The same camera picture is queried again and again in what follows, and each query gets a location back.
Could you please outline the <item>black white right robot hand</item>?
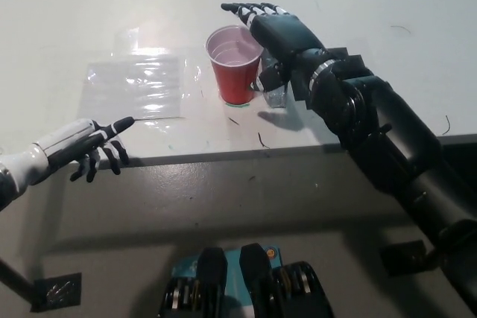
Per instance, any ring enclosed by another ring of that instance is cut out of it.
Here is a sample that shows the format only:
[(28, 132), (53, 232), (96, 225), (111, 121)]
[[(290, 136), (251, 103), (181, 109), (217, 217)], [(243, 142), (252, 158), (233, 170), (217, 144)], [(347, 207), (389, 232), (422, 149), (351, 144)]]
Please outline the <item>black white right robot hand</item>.
[(332, 59), (321, 41), (297, 16), (271, 3), (223, 3), (221, 9), (233, 13), (274, 62), (265, 67), (252, 85), (271, 92), (290, 81), (295, 70), (306, 79), (321, 64)]

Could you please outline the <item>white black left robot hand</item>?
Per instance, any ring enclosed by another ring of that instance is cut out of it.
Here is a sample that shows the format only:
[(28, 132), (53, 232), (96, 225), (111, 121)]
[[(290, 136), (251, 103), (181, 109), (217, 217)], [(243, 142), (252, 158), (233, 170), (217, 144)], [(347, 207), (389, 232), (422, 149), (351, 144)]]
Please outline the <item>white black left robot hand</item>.
[(79, 163), (78, 169), (70, 176), (72, 182), (82, 176), (86, 177), (87, 182), (92, 182), (101, 161), (100, 150), (106, 154), (111, 171), (119, 175), (120, 166), (130, 162), (119, 134), (134, 123), (134, 118), (130, 116), (107, 126), (89, 118), (81, 118), (44, 136), (36, 145), (46, 155), (48, 167), (31, 184), (41, 183), (70, 162)]

